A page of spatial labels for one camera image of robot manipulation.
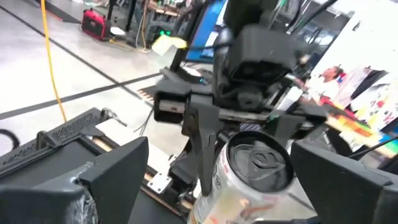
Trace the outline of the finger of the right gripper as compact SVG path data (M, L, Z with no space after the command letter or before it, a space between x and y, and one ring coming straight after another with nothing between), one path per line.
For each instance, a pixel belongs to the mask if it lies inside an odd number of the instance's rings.
M182 134L189 137L193 151L198 157L198 175L201 194L204 197L211 193L215 145L222 127L218 107L208 103L187 103Z
M285 147L287 141L300 129L305 120L303 116L280 115L269 123L269 133L278 143Z

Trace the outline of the red black equipment case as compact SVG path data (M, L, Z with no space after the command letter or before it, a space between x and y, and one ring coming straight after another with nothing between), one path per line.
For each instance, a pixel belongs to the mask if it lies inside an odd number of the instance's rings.
M105 15L93 8L83 11L81 29L84 33L100 41L109 40L111 37L111 22Z

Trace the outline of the tall silver can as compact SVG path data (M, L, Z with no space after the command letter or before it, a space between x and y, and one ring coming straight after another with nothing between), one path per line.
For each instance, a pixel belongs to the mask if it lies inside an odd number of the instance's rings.
M211 192L198 196L187 224L252 224L286 194L293 178L289 154L275 138L237 133L218 154Z

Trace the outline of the wooden top workbench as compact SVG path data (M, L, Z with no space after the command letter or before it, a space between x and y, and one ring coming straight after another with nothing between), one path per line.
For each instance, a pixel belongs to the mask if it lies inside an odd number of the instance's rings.
M392 139L389 135L367 127L345 110L328 104L322 107L327 112L327 121L325 124L337 130L339 134L343 133L345 137L348 137L348 142L354 143L355 146L371 147L382 141Z

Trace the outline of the person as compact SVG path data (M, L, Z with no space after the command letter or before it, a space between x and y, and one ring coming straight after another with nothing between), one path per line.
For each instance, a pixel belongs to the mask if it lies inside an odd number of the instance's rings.
M305 84L308 94L320 102L322 97L334 100L339 91L337 78L344 73L340 67L334 66L326 69L319 77L312 77Z

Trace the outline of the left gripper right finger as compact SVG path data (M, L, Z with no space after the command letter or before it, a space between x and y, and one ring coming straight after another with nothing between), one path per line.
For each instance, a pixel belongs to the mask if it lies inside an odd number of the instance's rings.
M322 224L398 224L398 175L303 141L290 160Z

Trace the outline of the grey computer monitor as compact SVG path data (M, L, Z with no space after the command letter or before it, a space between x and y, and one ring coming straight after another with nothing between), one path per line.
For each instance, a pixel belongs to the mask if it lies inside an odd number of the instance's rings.
M207 47L215 43L220 30L224 27L224 12L228 0L215 0L204 9L193 35L194 47ZM184 61L198 63L213 63L213 49L189 50Z

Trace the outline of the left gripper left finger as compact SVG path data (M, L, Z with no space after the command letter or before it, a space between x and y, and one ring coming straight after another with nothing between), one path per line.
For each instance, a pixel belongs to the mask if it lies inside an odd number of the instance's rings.
M0 171L0 224L127 224L149 144L137 138L103 154L81 139Z

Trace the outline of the silver metal bracket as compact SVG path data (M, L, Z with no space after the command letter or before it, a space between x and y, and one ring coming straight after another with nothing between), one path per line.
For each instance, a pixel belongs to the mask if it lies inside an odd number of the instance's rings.
M165 189L171 185L171 183L171 177L167 174L158 172L150 181L148 181L147 186L157 194L162 194Z

